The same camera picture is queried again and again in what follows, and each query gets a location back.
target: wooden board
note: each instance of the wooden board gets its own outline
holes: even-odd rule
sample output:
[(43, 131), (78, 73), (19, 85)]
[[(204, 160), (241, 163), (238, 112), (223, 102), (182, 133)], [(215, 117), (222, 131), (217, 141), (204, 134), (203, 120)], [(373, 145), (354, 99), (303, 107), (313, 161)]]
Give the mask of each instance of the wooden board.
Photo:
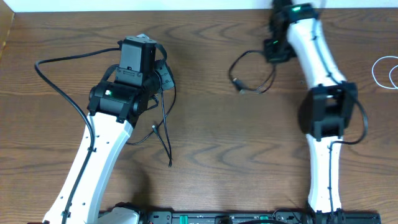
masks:
[[(369, 135), (343, 146), (340, 195), (345, 210), (377, 210), (383, 223), (398, 218), (398, 95), (378, 87), (371, 67), (396, 54), (397, 9), (339, 9), (323, 14), (336, 62), (358, 84), (369, 115)], [(133, 201), (175, 210), (274, 210), (305, 205), (310, 158), (297, 124), (306, 84), (297, 59), (278, 66), (271, 91), (239, 95), (226, 77), (235, 58), (261, 49), (269, 37), (269, 11), (81, 12), (18, 14), (0, 64), (0, 223), (41, 221), (58, 195), (83, 133), (83, 121), (35, 73), (36, 60), (116, 46), (146, 33), (162, 43), (178, 87), (168, 118), (174, 164), (156, 138), (125, 146), (106, 189), (102, 209)], [(82, 108), (117, 52), (42, 66)], [(396, 62), (377, 66), (388, 85)], [(249, 84), (270, 71), (249, 56), (236, 75)], [(167, 105), (172, 91), (165, 95)], [(145, 112), (130, 141), (161, 120)], [(355, 111), (346, 139), (362, 131)]]
[(2, 50), (6, 46), (6, 40), (11, 28), (12, 20), (14, 18), (14, 12), (0, 0), (0, 60)]

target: teal light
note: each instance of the teal light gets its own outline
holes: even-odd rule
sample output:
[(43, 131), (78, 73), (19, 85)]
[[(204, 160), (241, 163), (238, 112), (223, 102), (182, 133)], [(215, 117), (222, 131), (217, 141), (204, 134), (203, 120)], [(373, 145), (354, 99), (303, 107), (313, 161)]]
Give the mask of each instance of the teal light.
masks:
[(294, 12), (297, 12), (297, 11), (301, 10), (301, 6), (294, 7), (292, 10), (293, 10)]

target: wooden tabletop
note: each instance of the wooden tabletop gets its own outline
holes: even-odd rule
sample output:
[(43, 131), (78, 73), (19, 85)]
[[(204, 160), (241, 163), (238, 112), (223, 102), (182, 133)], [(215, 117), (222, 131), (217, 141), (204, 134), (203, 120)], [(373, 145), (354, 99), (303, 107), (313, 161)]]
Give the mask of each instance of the wooden tabletop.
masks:
[[(84, 123), (34, 71), (40, 59), (115, 47), (127, 35), (147, 34), (167, 49), (177, 82), (168, 118), (173, 167), (159, 140), (125, 146), (101, 208), (131, 201), (175, 210), (303, 208), (310, 157), (297, 110), (306, 95), (297, 59), (279, 65), (264, 95), (239, 95), (226, 71), (249, 49), (261, 49), (269, 11), (58, 12), (16, 15), (0, 64), (0, 223), (41, 221), (75, 158)], [(396, 55), (397, 9), (326, 10), (323, 28), (340, 70), (359, 88), (369, 134), (343, 146), (340, 196), (345, 210), (374, 210), (398, 223), (398, 92), (378, 87), (373, 63)], [(43, 65), (44, 73), (85, 109), (88, 93), (119, 53)], [(389, 84), (397, 61), (376, 67)], [(255, 85), (270, 72), (251, 55), (235, 75)], [(173, 91), (165, 94), (169, 106)], [(145, 136), (161, 110), (145, 112), (130, 142)], [(356, 109), (347, 140), (362, 131)]]

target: white cable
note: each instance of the white cable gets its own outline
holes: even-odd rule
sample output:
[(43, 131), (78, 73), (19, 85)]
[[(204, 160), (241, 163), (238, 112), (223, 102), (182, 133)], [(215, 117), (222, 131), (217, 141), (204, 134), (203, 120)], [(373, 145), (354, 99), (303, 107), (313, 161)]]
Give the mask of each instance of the white cable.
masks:
[(392, 83), (392, 85), (393, 85), (394, 87), (388, 87), (388, 86), (384, 86), (384, 85), (380, 84), (380, 83), (376, 80), (376, 77), (374, 76), (374, 67), (376, 66), (376, 64), (377, 64), (380, 60), (385, 59), (385, 58), (395, 58), (395, 59), (398, 59), (398, 57), (396, 57), (396, 56), (385, 56), (385, 57), (379, 58), (379, 60), (377, 60), (377, 61), (373, 64), (373, 67), (372, 67), (373, 79), (374, 79), (374, 81), (376, 82), (376, 84), (378, 84), (379, 86), (381, 86), (381, 87), (383, 87), (383, 88), (386, 88), (386, 89), (389, 89), (389, 90), (398, 90), (398, 86), (396, 86), (396, 84), (394, 83), (394, 81), (392, 81), (392, 78), (391, 78), (392, 72), (393, 72), (396, 68), (398, 68), (398, 65), (395, 66), (394, 68), (392, 68), (391, 71), (390, 71), (390, 74), (389, 74), (390, 82)]

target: white wall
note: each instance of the white wall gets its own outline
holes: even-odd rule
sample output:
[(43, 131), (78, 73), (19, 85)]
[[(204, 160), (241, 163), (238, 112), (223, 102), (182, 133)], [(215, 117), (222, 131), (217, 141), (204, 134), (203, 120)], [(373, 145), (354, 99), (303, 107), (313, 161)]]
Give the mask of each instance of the white wall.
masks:
[[(264, 9), (272, 0), (4, 0), (14, 12)], [(296, 3), (321, 0), (296, 0)], [(327, 0), (326, 7), (398, 7), (398, 0)]]

